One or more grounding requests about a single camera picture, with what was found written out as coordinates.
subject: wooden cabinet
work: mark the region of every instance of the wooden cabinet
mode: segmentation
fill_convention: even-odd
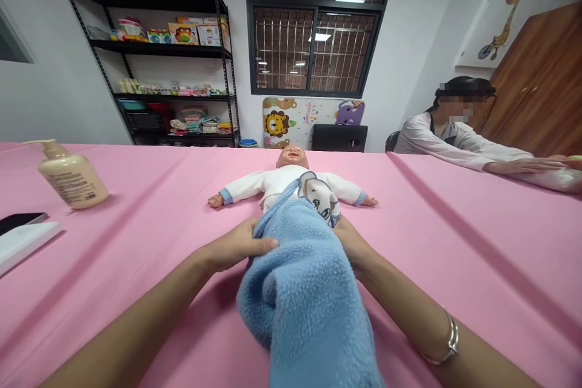
[[[529,18],[491,83],[477,132],[535,156],[582,154],[582,2]]]

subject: blue sleeve cuff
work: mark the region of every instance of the blue sleeve cuff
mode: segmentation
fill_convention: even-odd
[[[224,198],[224,204],[232,203],[232,195],[230,195],[230,192],[226,188],[222,188],[219,194]]]
[[[367,196],[368,196],[368,194],[366,194],[366,192],[364,190],[362,190],[362,192],[360,193],[360,196],[352,204],[355,205],[355,206],[360,206],[364,202],[364,200],[366,200],[366,197]]]

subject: lotion pump bottle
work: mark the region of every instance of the lotion pump bottle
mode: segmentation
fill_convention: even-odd
[[[41,143],[47,156],[38,170],[56,193],[73,209],[85,209],[103,202],[109,191],[84,156],[74,155],[54,139]]]

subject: blue fleece towel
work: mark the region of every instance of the blue fleece towel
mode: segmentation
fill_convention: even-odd
[[[236,296],[242,320],[270,350],[269,386],[384,387],[339,239],[306,197],[284,194],[255,227],[255,238],[279,246],[252,260]]]

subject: window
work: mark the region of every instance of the window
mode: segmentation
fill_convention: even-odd
[[[0,61],[30,63],[22,42],[0,7]]]
[[[387,0],[247,0],[253,94],[360,98]]]

